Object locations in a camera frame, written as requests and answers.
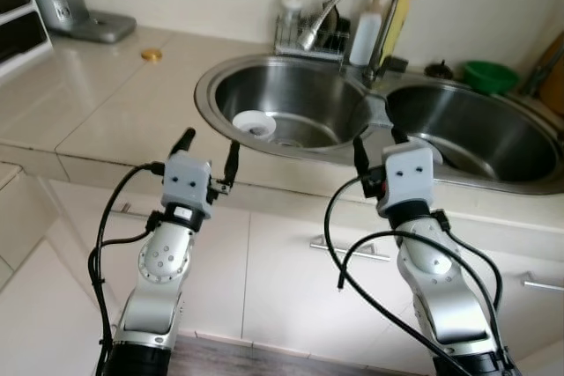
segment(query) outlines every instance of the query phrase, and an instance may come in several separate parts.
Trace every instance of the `floor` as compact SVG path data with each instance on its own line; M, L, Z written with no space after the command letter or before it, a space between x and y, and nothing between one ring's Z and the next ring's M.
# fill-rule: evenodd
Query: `floor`
M168 367L168 376L389 376L344 365L297 358L179 336Z

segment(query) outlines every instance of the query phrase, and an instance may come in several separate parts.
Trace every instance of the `green bowl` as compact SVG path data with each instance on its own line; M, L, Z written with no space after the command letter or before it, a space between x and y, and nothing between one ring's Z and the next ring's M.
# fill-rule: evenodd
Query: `green bowl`
M464 66L464 82L477 92L504 94L519 82L519 76L498 63L472 61Z

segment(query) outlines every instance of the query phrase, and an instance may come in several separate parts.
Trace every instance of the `double sink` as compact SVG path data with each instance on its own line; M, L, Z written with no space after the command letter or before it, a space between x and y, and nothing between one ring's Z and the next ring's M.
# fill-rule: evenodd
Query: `double sink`
M360 135L374 166L399 133L432 146L438 181L519 194L564 192L558 130L518 101L464 85L388 72L366 86L354 68L254 55L209 70L195 99L218 132L265 153L351 166ZM274 132L257 138L238 130L232 121L247 110L272 117Z

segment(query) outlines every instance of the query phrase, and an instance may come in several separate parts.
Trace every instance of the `white bottle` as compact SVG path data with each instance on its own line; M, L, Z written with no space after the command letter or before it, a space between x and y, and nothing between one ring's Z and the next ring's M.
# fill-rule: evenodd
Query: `white bottle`
M352 41L350 63L358 66L368 65L381 26L382 6L380 0L372 0L367 9L360 14L359 26Z
M301 8L303 2L301 0L281 0L282 11L280 17L284 20L286 25L300 18Z

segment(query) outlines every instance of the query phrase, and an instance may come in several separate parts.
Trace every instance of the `wire rack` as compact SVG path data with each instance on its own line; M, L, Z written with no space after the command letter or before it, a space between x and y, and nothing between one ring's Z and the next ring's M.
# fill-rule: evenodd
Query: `wire rack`
M298 55L343 62L346 44L350 36L348 32L332 32L320 29L317 32L315 45L311 50L306 51L300 47L298 37L312 23L313 19L302 18L287 24L282 18L278 17L274 36L274 53L277 55Z

